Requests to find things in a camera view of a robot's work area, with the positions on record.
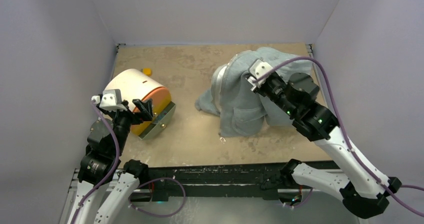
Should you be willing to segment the grey zip jacket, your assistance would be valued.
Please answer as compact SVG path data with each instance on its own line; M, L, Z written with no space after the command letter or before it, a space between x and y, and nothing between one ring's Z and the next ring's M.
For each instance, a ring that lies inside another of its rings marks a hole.
M264 123L290 126L291 120L283 110L268 98L251 91L246 75L258 59L274 67L295 57L271 47L238 53L215 70L210 88L198 97L194 106L219 117L222 137L252 136L259 133Z

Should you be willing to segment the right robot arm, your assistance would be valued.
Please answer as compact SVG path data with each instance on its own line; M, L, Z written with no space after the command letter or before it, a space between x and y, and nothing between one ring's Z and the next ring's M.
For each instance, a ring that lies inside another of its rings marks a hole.
M344 140L336 116L316 101L319 86L305 73L295 73L285 82L277 73L258 71L252 77L253 91L268 97L292 120L296 131L326 152L342 174L332 174L291 159L280 171L286 187L306 185L340 200L345 208L362 219L382 214L388 196L397 192L401 181L378 171L352 143Z

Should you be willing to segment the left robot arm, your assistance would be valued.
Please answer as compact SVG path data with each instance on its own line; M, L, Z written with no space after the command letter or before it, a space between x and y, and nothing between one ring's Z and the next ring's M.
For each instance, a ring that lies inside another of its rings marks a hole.
M99 119L92 124L93 129L87 138L88 145L77 175L76 199L68 223L111 222L124 198L128 198L136 188L147 186L150 180L148 165L130 160L124 164L115 189L102 202L120 164L131 126L151 121L154 116L152 99L133 99L132 103L139 109L136 113L129 109L128 101L121 101L110 111L104 110L100 108L102 100L102 96L95 96L91 101Z

